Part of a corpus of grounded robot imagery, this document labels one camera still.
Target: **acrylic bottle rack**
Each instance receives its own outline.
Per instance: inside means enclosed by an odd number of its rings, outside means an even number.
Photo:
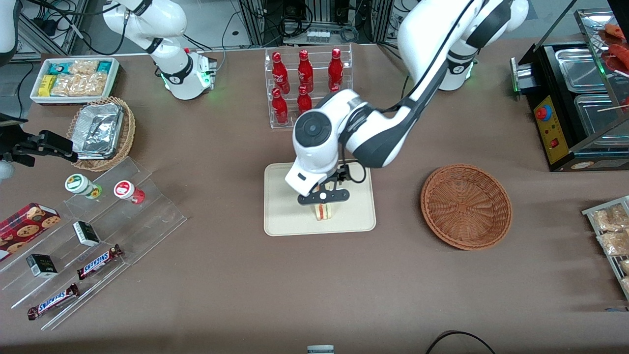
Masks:
[[[339,48],[341,50],[341,61],[343,62],[343,84],[340,89],[353,89],[353,62],[352,62],[352,46],[351,45],[316,45],[306,47],[310,63],[313,65],[314,73],[314,90],[310,92],[310,98],[313,107],[321,101],[328,93],[328,66],[332,58],[332,49]],[[282,62],[288,70],[288,82],[291,85],[291,91],[283,95],[288,106],[288,124],[281,125],[277,123],[273,114],[273,106],[271,101],[273,96],[271,90],[275,87],[273,81],[273,60],[271,54],[279,52],[282,55]],[[292,47],[282,47],[277,49],[267,49],[264,60],[264,76],[267,83],[267,101],[269,103],[269,120],[271,128],[292,128],[297,118],[299,118],[299,107],[297,106],[297,97],[299,96],[299,76],[297,68],[299,67],[299,52]]]

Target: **table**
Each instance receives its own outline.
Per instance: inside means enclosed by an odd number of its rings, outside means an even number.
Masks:
[[[373,231],[291,237],[263,230],[264,169],[294,159],[290,131],[269,128],[264,51],[229,52],[216,89],[192,101],[164,89],[150,57],[119,56],[131,156],[189,220],[54,331],[26,330],[0,299],[3,353],[421,353],[448,329],[500,353],[629,350],[629,314],[604,312],[626,302],[580,213],[628,194],[629,172],[548,172],[526,101],[510,96],[508,59],[532,42],[496,42],[463,88],[434,97],[398,158],[372,171]],[[354,89],[397,101],[403,65],[353,48]],[[76,109],[33,105],[26,130],[65,133]],[[492,249],[454,249],[421,216],[423,181],[452,163],[485,169],[511,197],[513,226]],[[18,166],[0,185],[0,217],[70,197],[74,172],[54,157]],[[484,353],[447,342],[443,353]]]

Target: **empty wicker basket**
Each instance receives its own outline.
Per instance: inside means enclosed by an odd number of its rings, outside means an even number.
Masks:
[[[131,151],[131,145],[133,145],[133,134],[135,134],[135,117],[133,116],[133,112],[123,100],[116,97],[107,97],[90,102],[88,105],[105,105],[107,103],[116,103],[117,105],[122,106],[125,110],[122,127],[120,127],[120,137],[118,138],[116,155],[108,160],[78,160],[73,163],[73,165],[77,168],[88,169],[92,172],[107,171],[122,161],[127,155],[129,155],[129,151]],[[70,124],[70,129],[68,129],[68,133],[66,134],[68,139],[72,137],[74,125],[76,124],[78,117],[79,112],[74,115],[74,119]]]
[[[467,250],[485,249],[511,227],[511,202],[489,173],[468,164],[444,166],[421,189],[421,212],[446,243]]]

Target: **red bottle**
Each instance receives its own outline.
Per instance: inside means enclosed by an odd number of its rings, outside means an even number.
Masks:
[[[299,115],[305,111],[313,109],[313,100],[308,94],[308,89],[304,85],[299,87],[299,97],[297,97],[297,105],[299,106]]]
[[[273,114],[276,116],[277,123],[279,125],[286,125],[288,123],[288,106],[286,106],[286,100],[282,97],[282,92],[279,88],[273,88],[271,93],[273,94],[271,105],[273,106]]]
[[[288,83],[288,70],[282,63],[282,55],[274,52],[271,57],[273,58],[273,81],[283,94],[288,94],[291,92],[291,85]]]
[[[343,62],[341,61],[341,50],[332,49],[332,60],[328,66],[328,87],[330,90],[336,85],[339,88],[343,84]]]
[[[299,74],[299,84],[305,86],[308,92],[312,92],[315,89],[315,75],[313,74],[313,65],[308,59],[308,51],[305,49],[299,51],[297,73]]]

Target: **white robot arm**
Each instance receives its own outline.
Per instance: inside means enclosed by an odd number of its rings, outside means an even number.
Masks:
[[[109,28],[150,54],[162,72],[166,88],[180,100],[191,100],[214,87],[216,61],[186,52],[174,37],[183,36],[184,10],[170,0],[107,1],[103,14]]]
[[[401,57],[415,82],[405,98],[378,110],[346,89],[329,94],[298,118],[292,133],[297,158],[286,175],[300,194],[298,201],[348,199],[348,191],[336,185],[325,188],[327,182],[352,179],[347,165],[337,168],[338,145],[365,167],[387,166],[437,89],[461,87],[478,50],[520,26],[527,12],[527,0],[420,1],[398,32]],[[382,114],[387,111],[397,113],[388,118]],[[317,187],[320,192],[313,193]]]

